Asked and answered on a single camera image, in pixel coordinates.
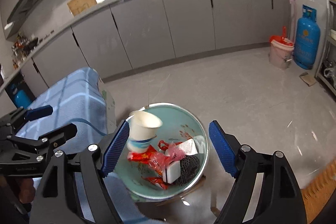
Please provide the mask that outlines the hand holding other gripper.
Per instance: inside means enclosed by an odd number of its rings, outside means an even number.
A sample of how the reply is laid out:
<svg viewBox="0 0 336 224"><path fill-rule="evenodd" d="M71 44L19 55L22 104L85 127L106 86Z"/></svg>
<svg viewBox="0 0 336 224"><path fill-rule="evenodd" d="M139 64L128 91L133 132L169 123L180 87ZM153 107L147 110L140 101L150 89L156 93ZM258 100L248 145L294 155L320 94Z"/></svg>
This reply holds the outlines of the hand holding other gripper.
<svg viewBox="0 0 336 224"><path fill-rule="evenodd" d="M31 203L35 197L34 180L32 178L19 178L17 180L19 185L18 198L22 204Z"/></svg>

